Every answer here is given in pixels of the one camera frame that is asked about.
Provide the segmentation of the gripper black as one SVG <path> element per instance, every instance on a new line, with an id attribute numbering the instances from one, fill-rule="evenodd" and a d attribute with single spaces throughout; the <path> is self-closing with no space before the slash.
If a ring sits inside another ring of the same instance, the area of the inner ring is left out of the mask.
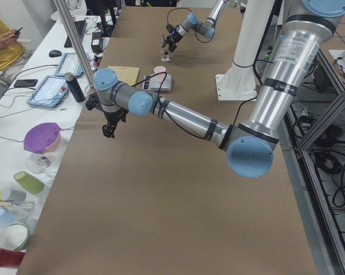
<path id="1" fill-rule="evenodd" d="M 124 108 L 117 107 L 112 105 L 113 108 L 112 112 L 107 112 L 103 110 L 102 104 L 97 96 L 97 94 L 91 94 L 88 97 L 88 100 L 85 103 L 86 109 L 91 111 L 93 109 L 98 109 L 102 111 L 104 114 L 107 124 L 102 126 L 103 135 L 107 138 L 114 138 L 115 137 L 115 130 L 117 128 L 117 124 L 119 121 L 126 122 L 126 116 L 129 112 Z"/>
<path id="2" fill-rule="evenodd" d="M 166 29 L 169 32 L 166 37 L 169 45 L 168 52 L 172 53 L 177 48 L 177 43 L 182 39 L 182 35 L 178 32 L 178 26 L 174 27 L 172 24 L 167 24 Z"/>

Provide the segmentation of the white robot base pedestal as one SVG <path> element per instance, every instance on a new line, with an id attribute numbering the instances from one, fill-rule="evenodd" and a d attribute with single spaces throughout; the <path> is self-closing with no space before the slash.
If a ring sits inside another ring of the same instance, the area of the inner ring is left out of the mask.
<path id="1" fill-rule="evenodd" d="M 244 101 L 257 95 L 254 63 L 265 29 L 281 6 L 275 0 L 247 1 L 232 66 L 215 76 L 218 100 Z"/>

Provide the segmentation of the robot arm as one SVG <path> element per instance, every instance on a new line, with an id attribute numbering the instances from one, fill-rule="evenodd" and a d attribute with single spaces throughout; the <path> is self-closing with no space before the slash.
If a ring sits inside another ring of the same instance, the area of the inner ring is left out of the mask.
<path id="1" fill-rule="evenodd" d="M 175 51 L 177 48 L 177 44 L 182 40 L 182 38 L 190 31 L 193 30 L 196 36 L 196 39 L 202 43 L 210 42 L 214 35 L 215 35 L 215 26 L 217 24 L 217 20 L 219 19 L 220 15 L 224 11 L 226 5 L 229 1 L 216 1 L 215 5 L 213 6 L 210 14 L 203 22 L 198 19 L 196 14 L 192 12 L 189 8 L 187 8 L 190 12 L 185 17 L 185 19 L 177 24 L 176 26 L 172 25 L 169 21 L 169 15 L 172 11 L 178 9 L 186 9 L 185 7 L 179 7 L 170 10 L 167 13 L 167 25 L 166 29 L 168 31 L 168 35 L 165 37 L 162 35 L 160 39 L 161 50 L 162 54 L 168 55 Z"/>
<path id="2" fill-rule="evenodd" d="M 93 76 L 95 93 L 86 102 L 98 109 L 107 123 L 102 131 L 114 137 L 126 115 L 149 113 L 168 119 L 189 135 L 213 142 L 226 154 L 229 167 L 245 178 L 266 174 L 273 163 L 279 137 L 278 126 L 296 97 L 302 81 L 322 43 L 330 40 L 345 15 L 345 1 L 290 1 L 283 26 L 284 37 L 261 82 L 248 118 L 222 124 L 161 96 L 157 91 L 138 89 L 121 81 L 110 68 Z"/>

